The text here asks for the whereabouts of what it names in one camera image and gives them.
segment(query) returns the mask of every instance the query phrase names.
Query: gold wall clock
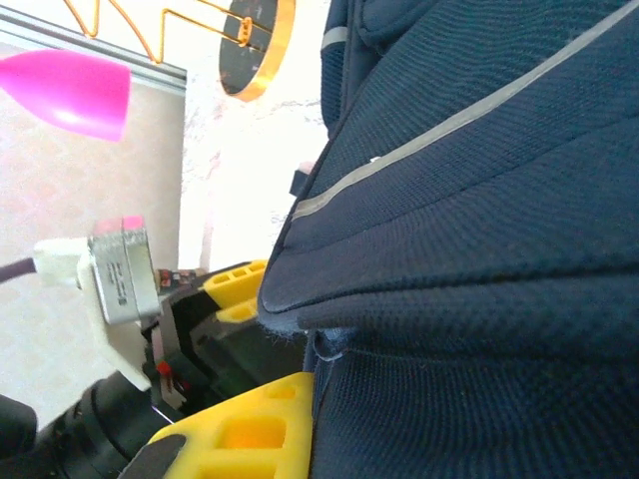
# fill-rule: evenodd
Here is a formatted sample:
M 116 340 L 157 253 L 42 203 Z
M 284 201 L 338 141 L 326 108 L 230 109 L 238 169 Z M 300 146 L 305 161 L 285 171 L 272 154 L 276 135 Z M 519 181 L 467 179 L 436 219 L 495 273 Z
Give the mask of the gold wall clock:
M 63 0 L 82 32 L 89 38 L 100 33 L 100 0 L 94 0 L 93 15 L 87 25 L 73 0 Z M 194 0 L 214 8 L 227 16 L 223 29 L 218 29 L 177 9 L 164 8 L 160 18 L 160 45 L 157 54 L 118 0 L 107 0 L 127 22 L 142 44 L 149 60 L 163 63 L 168 16 L 204 28 L 222 36 L 220 45 L 220 77 L 225 92 L 249 102 L 258 98 L 275 77 L 284 58 L 296 12 L 296 0 L 234 0 L 223 8 L 207 0 Z

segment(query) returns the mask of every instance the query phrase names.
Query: wall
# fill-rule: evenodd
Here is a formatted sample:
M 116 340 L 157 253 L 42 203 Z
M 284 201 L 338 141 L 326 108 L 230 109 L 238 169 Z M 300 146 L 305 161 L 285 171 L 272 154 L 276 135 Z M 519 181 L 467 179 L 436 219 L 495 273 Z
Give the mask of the wall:
M 96 1 L 71 0 L 71 3 L 91 29 Z M 97 3 L 100 5 L 100 29 L 97 38 L 146 55 L 140 41 L 110 1 L 102 0 Z M 231 1 L 215 0 L 212 3 L 228 7 Z M 81 31 L 63 0 L 3 0 L 2 4 L 50 23 Z M 173 8 L 187 17 L 219 29 L 222 29 L 226 21 L 225 15 L 199 0 L 117 0 L 117 4 L 138 26 L 156 56 L 160 53 L 160 20 L 163 8 Z M 210 49 L 219 48 L 220 44 L 217 34 L 171 15 L 167 16 L 166 39 L 165 62 L 181 68 L 187 68 L 206 55 Z
M 215 53 L 189 69 L 180 217 L 184 267 L 215 270 L 271 255 L 294 200 L 294 171 L 300 163 L 312 165 L 326 143 L 319 51 L 328 5 L 297 3 L 282 66 L 253 102 L 224 97 Z
M 18 53 L 0 44 L 0 58 Z M 36 120 L 0 91 L 0 263 L 37 240 L 82 237 L 97 219 L 142 214 L 155 265 L 175 267 L 184 98 L 134 84 L 123 141 Z M 79 291 L 37 276 L 0 285 L 0 393 L 44 426 L 111 366 L 97 357 Z

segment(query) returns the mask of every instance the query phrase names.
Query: white connector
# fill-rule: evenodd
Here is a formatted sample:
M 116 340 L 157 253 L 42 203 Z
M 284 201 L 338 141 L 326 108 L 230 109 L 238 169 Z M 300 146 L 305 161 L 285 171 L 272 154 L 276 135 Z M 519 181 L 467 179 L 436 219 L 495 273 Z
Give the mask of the white connector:
M 78 261 L 88 250 L 86 238 L 44 239 L 36 243 L 33 262 L 47 286 L 78 285 Z
M 107 321 L 88 239 L 42 240 L 34 247 L 33 262 L 45 285 L 82 289 L 87 305 L 87 327 L 92 329 L 97 352 L 137 388 L 147 389 L 151 384 L 142 371 L 146 341 L 140 325 L 135 321 L 123 324 Z

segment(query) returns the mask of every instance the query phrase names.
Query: gold wire decoration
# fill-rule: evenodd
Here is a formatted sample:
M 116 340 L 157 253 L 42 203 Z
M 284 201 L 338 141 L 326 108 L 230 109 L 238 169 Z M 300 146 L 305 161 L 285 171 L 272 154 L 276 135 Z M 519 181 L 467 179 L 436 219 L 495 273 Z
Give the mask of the gold wire decoration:
M 91 29 L 89 29 L 89 27 L 87 27 L 87 24 L 84 22 L 84 20 L 82 20 L 82 17 L 80 17 L 78 10 L 73 5 L 71 0 L 63 0 L 63 1 L 67 5 L 67 8 L 69 9 L 73 17 L 76 19 L 76 22 L 78 22 L 78 26 L 82 30 L 82 33 L 84 33 L 89 38 L 92 38 L 92 39 L 96 38 L 100 30 L 100 0 L 94 0 L 93 27 Z M 236 43 L 241 47 L 247 47 L 252 50 L 258 50 L 262 53 L 266 53 L 260 48 L 254 47 L 253 45 L 249 44 L 249 39 L 251 38 L 251 31 L 253 27 L 258 28 L 266 33 L 273 34 L 271 30 L 260 25 L 259 23 L 254 22 L 253 19 L 251 19 L 251 17 L 243 17 L 242 15 L 238 15 L 237 13 L 227 10 L 226 8 L 220 7 L 216 5 L 215 3 L 211 3 L 207 0 L 196 0 L 196 1 L 199 3 L 204 3 L 205 5 L 208 5 L 210 7 L 213 7 L 219 12 L 224 13 L 227 16 L 238 19 L 240 21 L 240 29 L 239 29 L 238 37 L 236 38 L 236 37 L 232 37 L 231 35 L 227 35 L 225 32 L 218 30 L 215 27 L 199 22 L 198 20 L 194 18 L 187 17 L 186 15 L 180 12 L 177 12 L 171 8 L 164 8 L 162 9 L 162 17 L 161 17 L 162 20 L 160 24 L 160 53 L 156 57 L 153 53 L 153 50 L 151 50 L 151 47 L 149 46 L 149 42 L 147 42 L 147 40 L 144 38 L 144 35 L 142 35 L 142 32 L 138 28 L 138 26 L 133 22 L 133 20 L 131 19 L 129 14 L 124 10 L 124 8 L 120 6 L 118 1 L 109 0 L 109 3 L 118 11 L 118 13 L 122 16 L 122 18 L 124 18 L 124 20 L 129 24 L 129 27 L 131 27 L 131 30 L 133 30 L 133 33 L 136 34 L 136 36 L 138 37 L 138 40 L 140 40 L 140 43 L 142 44 L 142 47 L 147 52 L 147 56 L 149 57 L 149 60 L 151 60 L 156 65 L 164 62 L 164 44 L 165 44 L 166 23 L 167 23 L 168 15 L 178 17 L 186 22 L 191 23 L 192 25 L 196 25 L 198 27 L 202 27 L 206 30 L 209 30 L 210 32 L 217 33 L 218 35 L 221 35 L 222 37 L 229 40 L 230 42 Z
M 86 35 L 88 38 L 94 39 L 98 36 L 98 32 L 100 29 L 100 0 L 94 0 L 94 10 L 93 10 L 93 26 L 90 29 L 87 24 L 82 20 L 78 10 L 73 5 L 71 0 L 63 0 L 66 4 L 67 8 L 76 19 L 78 26 L 82 30 L 82 33 Z M 156 57 L 149 46 L 149 42 L 145 39 L 142 32 L 137 27 L 137 25 L 133 22 L 129 14 L 120 6 L 118 0 L 108 0 L 109 3 L 118 11 L 118 13 L 124 18 L 127 22 L 131 30 L 138 37 L 138 40 L 142 44 L 142 47 L 147 52 L 147 56 L 149 60 L 154 64 L 158 65 L 164 62 L 164 49 L 165 49 L 165 36 L 166 36 L 166 21 L 167 16 L 172 15 L 174 17 L 178 17 L 192 25 L 196 25 L 198 27 L 204 28 L 210 32 L 221 35 L 226 40 L 237 44 L 241 48 L 248 48 L 250 50 L 258 51 L 264 55 L 262 63 L 255 76 L 247 85 L 247 87 L 239 93 L 229 94 L 230 96 L 242 100 L 244 102 L 249 102 L 251 100 L 259 97 L 267 88 L 267 86 L 271 83 L 274 76 L 278 72 L 280 65 L 282 64 L 282 59 L 284 58 L 285 52 L 288 48 L 289 41 L 291 39 L 291 35 L 293 33 L 293 22 L 295 19 L 296 12 L 296 0 L 278 0 L 278 8 L 276 13 L 276 20 L 274 24 L 273 31 L 268 29 L 267 27 L 260 25 L 255 22 L 251 17 L 244 17 L 242 15 L 238 15 L 235 12 L 227 10 L 226 8 L 220 7 L 215 3 L 211 3 L 207 0 L 196 0 L 199 3 L 204 3 L 212 8 L 215 8 L 221 13 L 224 13 L 227 16 L 236 18 L 240 22 L 240 26 L 238 29 L 238 36 L 233 37 L 228 35 L 222 30 L 219 30 L 215 27 L 207 25 L 205 23 L 199 22 L 198 20 L 188 17 L 180 12 L 177 12 L 171 8 L 164 8 L 162 10 L 161 24 L 160 24 L 160 51 L 159 55 Z M 251 45 L 251 33 L 253 28 L 258 28 L 271 36 L 271 40 L 269 42 L 269 47 L 267 50 L 263 50 L 259 47 Z

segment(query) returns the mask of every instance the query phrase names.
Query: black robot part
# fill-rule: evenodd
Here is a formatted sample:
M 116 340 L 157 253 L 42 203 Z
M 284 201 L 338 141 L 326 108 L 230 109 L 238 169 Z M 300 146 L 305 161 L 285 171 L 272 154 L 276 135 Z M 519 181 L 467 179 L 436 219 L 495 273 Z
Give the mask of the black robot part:
M 38 419 L 31 407 L 0 394 L 0 424 L 0 460 L 22 454 L 33 447 Z
M 204 290 L 183 288 L 143 323 L 153 405 L 172 421 L 302 370 L 304 336 L 274 338 L 255 317 L 221 322 L 218 310 Z
M 0 462 L 3 479 L 116 479 L 168 425 L 142 392 L 116 372 L 40 431 L 34 447 Z

